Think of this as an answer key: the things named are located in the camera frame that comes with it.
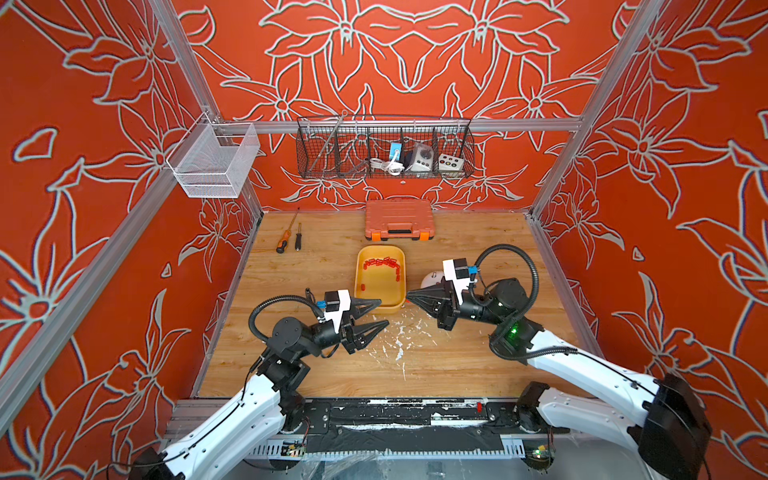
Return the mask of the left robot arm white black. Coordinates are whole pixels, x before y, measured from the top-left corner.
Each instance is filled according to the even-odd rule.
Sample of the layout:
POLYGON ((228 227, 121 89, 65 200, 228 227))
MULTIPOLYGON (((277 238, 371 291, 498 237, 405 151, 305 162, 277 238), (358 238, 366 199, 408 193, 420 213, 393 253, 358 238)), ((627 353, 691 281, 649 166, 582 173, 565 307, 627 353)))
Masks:
POLYGON ((307 356, 329 358, 338 348, 353 354, 365 349, 388 321, 362 323, 378 299, 360 299, 346 290, 329 291, 323 300, 311 293, 278 295, 258 304, 248 317, 251 333, 265 348, 249 368, 242 389, 182 439, 157 451, 147 448, 127 465, 131 479, 222 479, 256 446, 283 428, 304 420, 304 397, 298 388, 310 368, 307 356), (258 316, 278 303, 310 309, 315 324, 284 317, 266 335, 258 316))

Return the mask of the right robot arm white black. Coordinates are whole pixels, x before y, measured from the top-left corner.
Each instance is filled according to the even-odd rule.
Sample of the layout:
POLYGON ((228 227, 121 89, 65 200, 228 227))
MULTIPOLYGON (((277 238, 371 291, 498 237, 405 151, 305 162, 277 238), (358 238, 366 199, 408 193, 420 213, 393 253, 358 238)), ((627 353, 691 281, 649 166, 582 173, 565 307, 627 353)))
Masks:
POLYGON ((517 400, 523 428, 576 430, 639 455, 667 479, 696 479, 710 468, 706 452, 712 427, 691 386, 681 377, 657 379, 600 358, 563 340, 527 318, 540 288, 534 261, 521 248, 497 244, 474 263, 451 259, 433 285, 411 290, 406 299, 450 331, 459 319, 486 323, 498 358, 548 372, 587 392, 570 396, 543 382, 530 383, 517 400), (507 251, 528 266, 531 287, 516 278, 484 284, 482 263, 507 251))

